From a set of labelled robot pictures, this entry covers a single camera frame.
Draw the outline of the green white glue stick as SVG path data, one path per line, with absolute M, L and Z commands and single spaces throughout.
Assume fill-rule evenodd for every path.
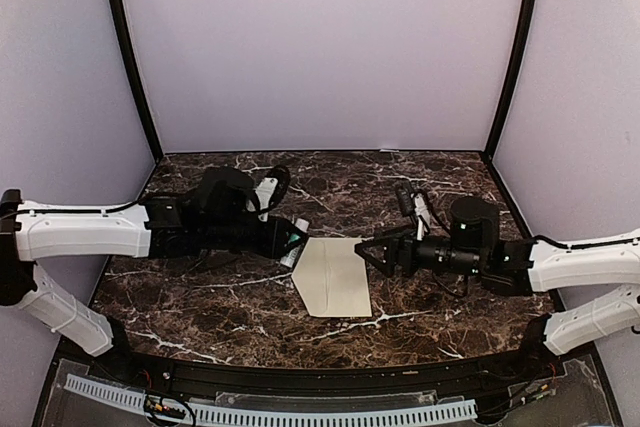
M 298 218 L 294 226 L 296 231 L 290 236 L 289 244 L 293 247 L 281 258 L 280 264 L 287 268 L 294 268 L 299 256 L 304 249 L 307 239 L 309 222 L 303 218 Z

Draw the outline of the cream envelope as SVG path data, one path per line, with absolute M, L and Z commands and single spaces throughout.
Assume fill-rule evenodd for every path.
M 372 316 L 365 262 L 355 253 L 361 241 L 311 238 L 307 242 L 292 279 L 311 317 Z

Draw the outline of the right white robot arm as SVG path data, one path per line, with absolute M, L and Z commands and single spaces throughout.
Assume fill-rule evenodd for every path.
M 539 235 L 519 241 L 500 237 L 499 210 L 478 197 L 455 200 L 447 236 L 428 234 L 428 206 L 421 194 L 400 197 L 402 214 L 415 231 L 395 229 L 355 245 L 355 253 L 387 277 L 434 274 L 476 276 L 499 296 L 530 296 L 564 287 L 614 285 L 584 305 L 530 321 L 510 371 L 534 379 L 550 357 L 639 325 L 639 233 L 582 242 Z

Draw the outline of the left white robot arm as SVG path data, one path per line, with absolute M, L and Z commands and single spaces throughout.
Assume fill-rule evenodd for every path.
M 120 383 L 141 374 L 123 326 L 65 291 L 39 260 L 66 256 L 172 259 L 205 251 L 249 252 L 283 260 L 303 246 L 308 224 L 273 211 L 284 199 L 290 173 L 271 168 L 260 182 L 231 167 L 207 169 L 185 193 L 154 193 L 113 206 L 48 205 L 1 197 L 1 304 L 26 311 L 54 333 L 101 358 Z

